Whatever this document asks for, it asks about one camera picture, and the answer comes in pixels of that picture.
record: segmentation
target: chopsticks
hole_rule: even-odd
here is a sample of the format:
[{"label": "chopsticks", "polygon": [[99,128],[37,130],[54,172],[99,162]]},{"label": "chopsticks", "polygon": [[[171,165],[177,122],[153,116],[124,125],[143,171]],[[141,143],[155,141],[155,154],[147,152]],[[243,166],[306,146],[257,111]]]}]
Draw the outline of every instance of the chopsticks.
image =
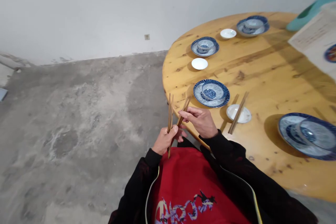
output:
[{"label": "chopsticks", "polygon": [[[190,102],[190,97],[188,96],[186,98],[186,101],[184,102],[184,105],[183,105],[183,108],[182,108],[183,111],[187,111],[187,108],[189,106],[189,102]],[[183,121],[183,117],[181,115],[179,115],[178,116],[178,121],[177,121],[177,126],[178,127],[181,126],[182,121]]]},{"label": "chopsticks", "polygon": [[[190,97],[188,96],[186,98],[186,101],[184,102],[184,105],[183,105],[183,111],[186,111],[188,106],[189,106],[189,102],[190,102]],[[170,103],[170,94],[169,94],[169,102],[168,102],[168,105],[169,105],[169,116],[168,116],[168,133],[170,131],[170,129],[172,128],[173,126],[173,101]],[[179,116],[178,117],[178,121],[177,121],[177,126],[180,127],[181,123],[183,121],[183,117],[182,116]],[[170,158],[170,148],[172,147],[172,144],[173,144],[173,141],[171,142],[170,146],[168,147],[168,158]]]},{"label": "chopsticks", "polygon": [[236,125],[237,125],[237,123],[238,123],[238,119],[239,119],[239,117],[240,117],[240,114],[242,113],[242,110],[243,110],[243,108],[244,108],[244,103],[245,103],[245,100],[246,100],[246,98],[247,98],[248,95],[249,95],[248,92],[245,92],[244,97],[243,97],[243,99],[242,99],[242,101],[241,101],[241,103],[240,103],[240,105],[239,105],[237,114],[236,114],[236,116],[234,117],[234,120],[233,120],[233,122],[232,122],[232,124],[231,124],[231,127],[230,127],[230,129],[229,129],[229,134],[231,134],[231,135],[233,134],[233,131],[235,130],[235,127],[236,127]]},{"label": "chopsticks", "polygon": [[[168,129],[167,132],[169,133],[172,126],[173,126],[173,102],[174,102],[174,95],[170,100],[170,93],[169,93],[169,101],[168,101]],[[170,144],[170,146],[168,147],[168,158],[170,158],[170,147],[172,144]]]}]

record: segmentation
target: person's right hand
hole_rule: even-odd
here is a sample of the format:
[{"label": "person's right hand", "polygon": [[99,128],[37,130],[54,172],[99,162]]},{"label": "person's right hand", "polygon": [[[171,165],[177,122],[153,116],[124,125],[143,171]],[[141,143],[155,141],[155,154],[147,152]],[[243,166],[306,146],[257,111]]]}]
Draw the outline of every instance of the person's right hand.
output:
[{"label": "person's right hand", "polygon": [[184,122],[193,124],[201,137],[212,138],[218,134],[217,127],[208,109],[188,107],[187,111],[180,110],[178,113],[183,117]]}]

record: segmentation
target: printed design on shirt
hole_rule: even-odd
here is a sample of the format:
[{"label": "printed design on shirt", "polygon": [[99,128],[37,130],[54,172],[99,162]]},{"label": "printed design on shirt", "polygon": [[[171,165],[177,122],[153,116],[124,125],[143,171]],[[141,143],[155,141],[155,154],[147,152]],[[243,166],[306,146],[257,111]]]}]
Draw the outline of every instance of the printed design on shirt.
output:
[{"label": "printed design on shirt", "polygon": [[[190,203],[191,207],[192,207],[192,212],[188,213],[188,216],[190,217],[190,219],[192,221],[197,219],[197,215],[198,215],[198,211],[200,213],[203,213],[207,210],[207,208],[209,208],[210,210],[213,207],[214,202],[217,203],[215,201],[215,197],[211,196],[210,198],[206,197],[205,194],[200,190],[201,195],[199,194],[195,194],[194,196],[194,200],[190,201],[187,200],[187,202],[184,204],[184,206],[182,205],[175,205],[175,206],[171,206],[172,203],[169,203],[169,210],[167,207],[167,203],[165,201],[165,199],[162,197],[162,200],[157,204],[156,207],[156,212],[155,212],[155,216],[157,215],[158,210],[160,210],[160,220],[155,220],[155,224],[166,224],[168,223],[168,220],[170,219],[170,222],[172,224],[178,224],[178,223],[183,223],[183,221],[186,221],[186,208],[188,206],[188,204]],[[196,199],[200,198],[202,201],[202,205],[200,206],[196,206]],[[177,213],[177,210],[180,209],[181,210],[181,214],[180,216]]]}]

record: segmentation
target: concrete floor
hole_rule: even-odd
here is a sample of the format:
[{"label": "concrete floor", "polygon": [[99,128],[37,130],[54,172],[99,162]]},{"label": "concrete floor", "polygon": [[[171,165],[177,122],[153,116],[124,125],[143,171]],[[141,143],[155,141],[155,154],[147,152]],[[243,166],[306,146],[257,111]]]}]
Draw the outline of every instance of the concrete floor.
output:
[{"label": "concrete floor", "polygon": [[[107,223],[167,124],[165,52],[25,68],[0,103],[0,223]],[[336,204],[296,196],[321,223]]]}]

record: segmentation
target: wooden table top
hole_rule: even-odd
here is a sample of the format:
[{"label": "wooden table top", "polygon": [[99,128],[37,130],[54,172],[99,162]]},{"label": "wooden table top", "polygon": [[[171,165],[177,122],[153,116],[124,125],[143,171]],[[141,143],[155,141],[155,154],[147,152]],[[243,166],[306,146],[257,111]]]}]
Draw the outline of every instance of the wooden table top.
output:
[{"label": "wooden table top", "polygon": [[[263,15],[271,28],[265,34],[245,38],[237,34],[229,40],[220,37],[225,28],[236,29],[236,23],[250,15]],[[227,106],[208,108],[223,135],[246,148],[246,157],[269,177],[286,189],[299,194],[336,202],[336,161],[310,158],[289,146],[278,133],[281,116],[291,112],[313,115],[336,123],[336,84],[315,67],[287,41],[294,35],[285,29],[297,15],[282,12],[245,13],[219,18],[178,38],[171,46],[163,64],[162,79],[166,95],[174,94],[175,114],[182,109],[187,95],[190,106],[208,108],[193,96],[194,85],[203,79],[222,82],[230,91],[228,105],[240,103],[245,91],[250,94],[245,106],[252,114],[247,124],[238,124],[228,134],[231,121]],[[198,71],[191,61],[197,56],[191,43],[210,36],[219,43],[219,51],[207,57],[208,67]],[[188,131],[198,133],[189,122]]]}]

